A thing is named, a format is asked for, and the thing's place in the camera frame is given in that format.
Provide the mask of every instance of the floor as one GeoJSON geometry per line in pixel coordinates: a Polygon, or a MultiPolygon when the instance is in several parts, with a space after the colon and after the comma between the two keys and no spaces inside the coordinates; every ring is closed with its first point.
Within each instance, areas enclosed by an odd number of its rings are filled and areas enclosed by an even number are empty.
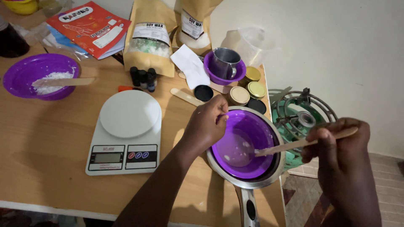
{"type": "MultiPolygon", "coordinates": [[[[404,227],[404,160],[369,154],[383,227],[404,227]]],[[[318,160],[282,175],[286,227],[319,226],[332,209],[317,180],[318,160]]]]}

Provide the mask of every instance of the soy wax bag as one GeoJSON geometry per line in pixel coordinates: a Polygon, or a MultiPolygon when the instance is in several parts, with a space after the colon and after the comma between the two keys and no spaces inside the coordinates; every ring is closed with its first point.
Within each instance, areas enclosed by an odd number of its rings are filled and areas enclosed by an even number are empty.
{"type": "Polygon", "coordinates": [[[210,15],[223,0],[182,0],[181,26],[173,43],[187,45],[199,56],[212,50],[210,41],[210,15]]]}
{"type": "Polygon", "coordinates": [[[160,0],[135,0],[130,20],[133,22],[125,40],[125,70],[132,66],[174,77],[174,63],[168,33],[177,26],[174,10],[160,0]]]}

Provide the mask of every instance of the red button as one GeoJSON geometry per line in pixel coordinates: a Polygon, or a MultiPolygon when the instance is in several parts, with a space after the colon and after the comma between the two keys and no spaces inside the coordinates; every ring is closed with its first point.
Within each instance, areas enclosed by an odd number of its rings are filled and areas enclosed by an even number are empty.
{"type": "Polygon", "coordinates": [[[132,152],[132,153],[130,153],[130,154],[128,155],[128,159],[132,159],[134,156],[135,156],[135,153],[132,152]]]}

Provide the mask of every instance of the white paper towel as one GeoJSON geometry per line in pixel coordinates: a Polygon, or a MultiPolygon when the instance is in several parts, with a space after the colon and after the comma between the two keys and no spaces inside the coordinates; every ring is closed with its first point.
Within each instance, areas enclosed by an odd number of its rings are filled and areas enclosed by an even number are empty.
{"type": "Polygon", "coordinates": [[[209,85],[210,79],[206,74],[203,62],[199,57],[183,44],[174,54],[171,60],[184,73],[188,87],[192,90],[198,85],[209,85]]]}

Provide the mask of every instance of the soy wax label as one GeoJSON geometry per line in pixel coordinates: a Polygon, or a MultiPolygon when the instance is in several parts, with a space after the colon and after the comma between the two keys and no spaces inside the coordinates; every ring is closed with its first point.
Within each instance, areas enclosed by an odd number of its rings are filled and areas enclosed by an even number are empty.
{"type": "Polygon", "coordinates": [[[201,35],[203,35],[203,27],[202,22],[195,20],[195,18],[191,17],[189,13],[185,10],[182,10],[181,14],[182,21],[182,32],[190,36],[191,38],[197,40],[201,35]]]}
{"type": "Polygon", "coordinates": [[[154,40],[170,46],[170,38],[163,23],[141,22],[137,23],[132,39],[154,40]]]}

